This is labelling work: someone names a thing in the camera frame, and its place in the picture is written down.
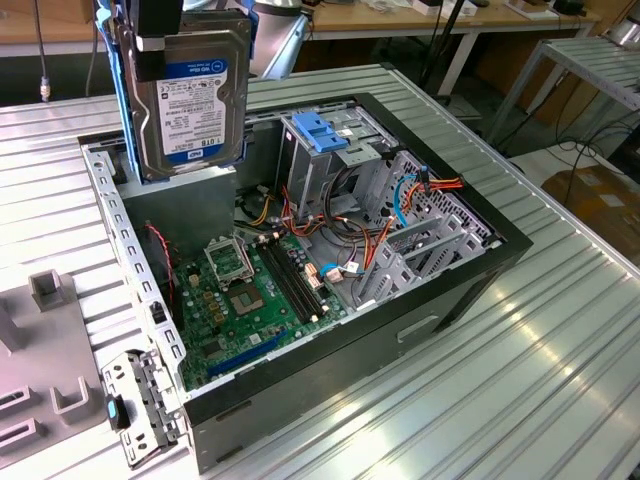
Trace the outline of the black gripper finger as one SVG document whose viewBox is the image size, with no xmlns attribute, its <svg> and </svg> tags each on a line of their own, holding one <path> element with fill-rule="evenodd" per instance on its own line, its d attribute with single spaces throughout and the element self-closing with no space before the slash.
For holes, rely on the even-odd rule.
<svg viewBox="0 0 640 480">
<path fill-rule="evenodd" d="M 133 1 L 132 31 L 134 65 L 140 82 L 162 79 L 165 71 L 166 38 L 179 31 L 182 2 Z"/>
</svg>

